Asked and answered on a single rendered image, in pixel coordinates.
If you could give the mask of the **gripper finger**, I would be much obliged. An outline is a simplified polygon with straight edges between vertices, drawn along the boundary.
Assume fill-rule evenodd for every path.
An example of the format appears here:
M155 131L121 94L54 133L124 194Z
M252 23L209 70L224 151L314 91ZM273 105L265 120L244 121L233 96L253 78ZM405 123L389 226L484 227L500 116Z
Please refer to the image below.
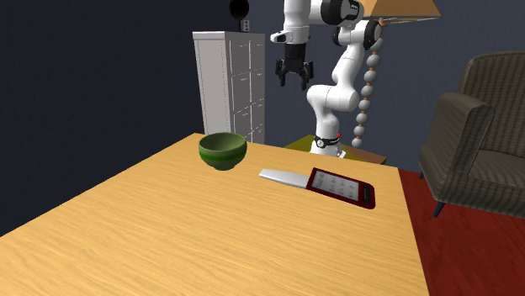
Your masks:
M301 88L302 90L305 90L307 88L307 84L314 77L314 68L312 61L307 61L303 63L302 70L300 71L300 76L302 79Z
M283 87L285 85L285 76L287 74L287 69L284 64L284 59L278 58L276 60L275 74L278 76L280 86Z

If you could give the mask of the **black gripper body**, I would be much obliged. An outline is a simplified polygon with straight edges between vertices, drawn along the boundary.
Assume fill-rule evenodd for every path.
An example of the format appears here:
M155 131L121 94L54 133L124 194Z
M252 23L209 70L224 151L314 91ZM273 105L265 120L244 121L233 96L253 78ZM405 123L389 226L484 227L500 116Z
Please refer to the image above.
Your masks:
M305 49L306 43L284 46L284 74L288 72L305 73Z

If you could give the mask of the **white cabinet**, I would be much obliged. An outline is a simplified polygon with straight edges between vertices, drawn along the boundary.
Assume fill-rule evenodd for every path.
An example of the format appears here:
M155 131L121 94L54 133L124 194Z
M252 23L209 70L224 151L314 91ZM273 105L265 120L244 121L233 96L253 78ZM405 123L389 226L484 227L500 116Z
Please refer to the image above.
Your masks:
M264 34L194 32L205 134L237 133L265 142Z

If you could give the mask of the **olive brown robot stand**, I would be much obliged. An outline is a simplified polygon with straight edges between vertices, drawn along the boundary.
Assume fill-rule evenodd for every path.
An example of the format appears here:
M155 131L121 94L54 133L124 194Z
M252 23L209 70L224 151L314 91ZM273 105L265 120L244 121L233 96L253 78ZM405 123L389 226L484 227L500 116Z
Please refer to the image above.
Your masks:
M291 150L309 152L313 140L314 140L313 135L306 135L303 138L287 145L286 148L291 149ZM346 155L345 155L346 159L351 159L351 160L356 160L356 161L365 161L365 162L376 163L380 165L384 165L387 160L386 156L377 155L372 152L357 149L350 145L343 145L342 147L343 147L343 150L346 152Z

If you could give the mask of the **black round pan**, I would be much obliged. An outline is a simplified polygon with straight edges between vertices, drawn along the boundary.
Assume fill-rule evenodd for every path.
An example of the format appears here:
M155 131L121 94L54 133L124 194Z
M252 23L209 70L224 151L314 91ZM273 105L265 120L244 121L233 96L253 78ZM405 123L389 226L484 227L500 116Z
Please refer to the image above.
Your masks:
M231 17L237 21L243 20L248 15L249 9L248 0L230 0L229 2Z

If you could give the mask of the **green bowl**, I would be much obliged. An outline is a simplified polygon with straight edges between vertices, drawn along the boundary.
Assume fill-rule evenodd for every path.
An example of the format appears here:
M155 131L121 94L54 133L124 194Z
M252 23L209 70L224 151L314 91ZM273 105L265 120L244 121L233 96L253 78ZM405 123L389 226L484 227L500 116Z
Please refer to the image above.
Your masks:
M199 156L209 166L227 171L243 160L247 153L244 136L220 132L206 135L199 141Z

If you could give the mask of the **floor lamp with beaded stem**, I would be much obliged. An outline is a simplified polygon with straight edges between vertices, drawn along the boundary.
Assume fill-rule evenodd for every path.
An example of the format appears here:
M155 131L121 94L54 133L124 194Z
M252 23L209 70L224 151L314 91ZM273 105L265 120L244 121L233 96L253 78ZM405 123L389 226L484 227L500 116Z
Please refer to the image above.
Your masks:
M366 60L368 70L363 79L366 85L361 89L363 99L359 102L360 113L356 116L358 125L354 128L355 138L352 147L360 148L365 134L364 125L368 121L370 97L374 92L374 81L377 78L376 68L380 63L379 50L383 45L383 30L388 24L438 19L442 15L433 0L359 0L364 6L364 19L379 22L379 40L370 47L371 55Z

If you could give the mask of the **wooden table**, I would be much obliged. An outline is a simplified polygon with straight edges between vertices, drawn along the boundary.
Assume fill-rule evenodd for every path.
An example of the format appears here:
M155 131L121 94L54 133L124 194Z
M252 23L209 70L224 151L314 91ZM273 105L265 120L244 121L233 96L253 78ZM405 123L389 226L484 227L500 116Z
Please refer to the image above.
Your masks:
M199 139L0 237L0 296L428 296L396 168L252 143L222 172ZM259 176L314 167L375 208Z

